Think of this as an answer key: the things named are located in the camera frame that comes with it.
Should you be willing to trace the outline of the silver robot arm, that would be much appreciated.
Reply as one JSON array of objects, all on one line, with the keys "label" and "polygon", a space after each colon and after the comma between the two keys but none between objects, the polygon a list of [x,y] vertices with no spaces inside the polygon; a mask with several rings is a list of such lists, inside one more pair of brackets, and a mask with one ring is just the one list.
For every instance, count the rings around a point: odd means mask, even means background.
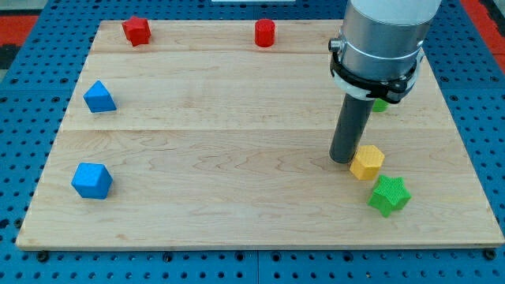
[{"label": "silver robot arm", "polygon": [[349,0],[330,39],[330,72],[346,94],[399,103],[418,78],[423,42],[440,0]]}]

